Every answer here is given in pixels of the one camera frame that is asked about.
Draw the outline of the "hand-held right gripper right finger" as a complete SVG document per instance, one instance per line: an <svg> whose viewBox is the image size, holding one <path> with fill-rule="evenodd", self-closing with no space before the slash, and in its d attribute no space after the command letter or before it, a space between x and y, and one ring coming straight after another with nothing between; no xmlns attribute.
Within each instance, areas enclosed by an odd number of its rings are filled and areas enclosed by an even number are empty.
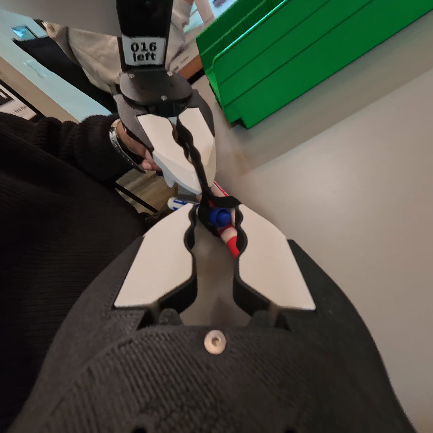
<svg viewBox="0 0 433 433"><path fill-rule="evenodd" d="M316 304L284 233L246 205L235 209L239 255L235 259L233 300L249 316L315 311Z"/></svg>

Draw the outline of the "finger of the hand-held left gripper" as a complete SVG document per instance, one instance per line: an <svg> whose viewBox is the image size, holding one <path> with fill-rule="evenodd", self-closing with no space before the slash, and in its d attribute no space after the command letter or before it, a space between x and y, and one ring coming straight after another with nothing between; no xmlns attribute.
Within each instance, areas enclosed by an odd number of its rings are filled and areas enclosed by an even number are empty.
<svg viewBox="0 0 433 433"><path fill-rule="evenodd" d="M194 166L173 138L170 120L153 114L140 115L137 119L152 144L152 157L161 168L166 184L169 187L178 184L192 194L202 194Z"/></svg>
<svg viewBox="0 0 433 433"><path fill-rule="evenodd" d="M203 168L205 182L211 187L217 165L215 137L198 107L188 107L178 116L177 132L188 147L191 163L200 157L199 167Z"/></svg>

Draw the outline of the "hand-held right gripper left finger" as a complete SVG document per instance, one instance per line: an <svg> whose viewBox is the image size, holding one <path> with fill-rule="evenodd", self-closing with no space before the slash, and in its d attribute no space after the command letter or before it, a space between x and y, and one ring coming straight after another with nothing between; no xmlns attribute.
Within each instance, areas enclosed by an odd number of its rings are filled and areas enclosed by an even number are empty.
<svg viewBox="0 0 433 433"><path fill-rule="evenodd" d="M164 309L187 310L197 298L196 207L185 204L161 219L144 236L114 307L145 309L154 317Z"/></svg>

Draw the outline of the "red dry-erase marker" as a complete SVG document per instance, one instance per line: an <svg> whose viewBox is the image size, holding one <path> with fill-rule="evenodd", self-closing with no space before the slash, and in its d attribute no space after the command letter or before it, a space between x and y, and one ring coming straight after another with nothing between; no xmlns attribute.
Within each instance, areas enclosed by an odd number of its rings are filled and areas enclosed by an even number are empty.
<svg viewBox="0 0 433 433"><path fill-rule="evenodd" d="M210 208L211 207L218 207L214 201L212 201L211 199L209 199L209 205ZM228 210L231 211L232 214L232 221L230 224L228 224L225 227L215 227L213 225L211 225L213 228L216 229L218 235L220 236L221 240L226 244L226 246L228 247L229 251L231 252L232 256L234 258L237 258L238 255L240 254L239 249L236 245L237 243L237 235L238 232L235 228L235 207L237 206L237 202L234 204L233 207L220 207L220 208L227 208Z"/></svg>

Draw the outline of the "blue dry-erase marker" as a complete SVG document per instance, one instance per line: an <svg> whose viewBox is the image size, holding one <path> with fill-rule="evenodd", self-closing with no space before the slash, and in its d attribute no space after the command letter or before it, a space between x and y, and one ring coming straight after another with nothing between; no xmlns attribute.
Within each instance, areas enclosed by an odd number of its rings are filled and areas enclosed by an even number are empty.
<svg viewBox="0 0 433 433"><path fill-rule="evenodd" d="M180 197L171 197L167 202L167 206L171 210L178 210L187 204L192 204L198 210L199 203L192 200L184 200ZM232 221L231 211L227 208L211 207L208 211L208 216L205 217L205 222L215 227L225 227Z"/></svg>

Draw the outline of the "green plastic bin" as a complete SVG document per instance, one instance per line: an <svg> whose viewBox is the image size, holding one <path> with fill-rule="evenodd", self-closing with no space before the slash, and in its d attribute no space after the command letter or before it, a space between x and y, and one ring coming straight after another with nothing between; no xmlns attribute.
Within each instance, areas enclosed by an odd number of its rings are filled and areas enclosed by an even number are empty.
<svg viewBox="0 0 433 433"><path fill-rule="evenodd" d="M196 43L228 122L249 129L432 8L431 0L236 1Z"/></svg>

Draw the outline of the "person's left forearm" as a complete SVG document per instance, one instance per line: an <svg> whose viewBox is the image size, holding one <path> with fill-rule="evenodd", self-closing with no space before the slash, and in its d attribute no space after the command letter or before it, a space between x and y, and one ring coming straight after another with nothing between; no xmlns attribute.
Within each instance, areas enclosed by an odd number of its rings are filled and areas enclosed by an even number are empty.
<svg viewBox="0 0 433 433"><path fill-rule="evenodd" d="M121 145L111 141L117 120L116 115L90 116L80 123L44 117L36 123L31 143L97 181L114 181L133 168Z"/></svg>

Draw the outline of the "person's left hand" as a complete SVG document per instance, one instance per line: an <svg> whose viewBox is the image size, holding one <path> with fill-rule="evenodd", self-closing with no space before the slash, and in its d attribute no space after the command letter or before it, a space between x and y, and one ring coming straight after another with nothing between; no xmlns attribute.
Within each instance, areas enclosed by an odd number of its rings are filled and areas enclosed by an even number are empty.
<svg viewBox="0 0 433 433"><path fill-rule="evenodd" d="M122 123L116 129L121 142L127 149L138 157L138 165L144 171L155 171L158 175L162 175L162 169L156 164L149 150L140 142L130 137L124 129Z"/></svg>

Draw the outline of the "black and white wall sign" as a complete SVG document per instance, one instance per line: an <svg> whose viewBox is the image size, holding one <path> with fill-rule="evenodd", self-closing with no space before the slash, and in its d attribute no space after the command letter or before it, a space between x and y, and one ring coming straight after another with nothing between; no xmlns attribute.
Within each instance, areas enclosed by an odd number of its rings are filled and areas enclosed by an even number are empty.
<svg viewBox="0 0 433 433"><path fill-rule="evenodd" d="M3 80L0 80L0 112L32 121L41 116L38 110L22 99Z"/></svg>

